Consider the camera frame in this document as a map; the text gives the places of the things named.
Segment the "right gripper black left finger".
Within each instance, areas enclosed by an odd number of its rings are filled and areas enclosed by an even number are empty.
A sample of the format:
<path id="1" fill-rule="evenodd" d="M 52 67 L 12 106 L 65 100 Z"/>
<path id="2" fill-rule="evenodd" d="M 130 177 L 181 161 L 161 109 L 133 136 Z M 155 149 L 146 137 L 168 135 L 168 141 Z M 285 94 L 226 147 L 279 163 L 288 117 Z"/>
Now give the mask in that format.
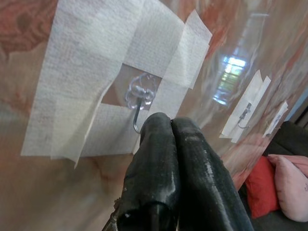
<path id="1" fill-rule="evenodd" d="M 141 128 L 140 146 L 125 174 L 118 230 L 174 231 L 179 198 L 180 172 L 171 119 L 155 113 Z"/>

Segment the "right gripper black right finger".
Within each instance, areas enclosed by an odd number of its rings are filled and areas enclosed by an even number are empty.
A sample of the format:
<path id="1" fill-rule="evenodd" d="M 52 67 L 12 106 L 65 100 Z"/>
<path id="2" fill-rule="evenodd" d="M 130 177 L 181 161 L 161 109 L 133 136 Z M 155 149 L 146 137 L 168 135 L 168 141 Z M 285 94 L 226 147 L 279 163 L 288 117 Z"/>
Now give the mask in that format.
<path id="1" fill-rule="evenodd" d="M 252 231 L 229 171 L 189 118 L 172 120 L 180 169 L 181 231 Z"/>

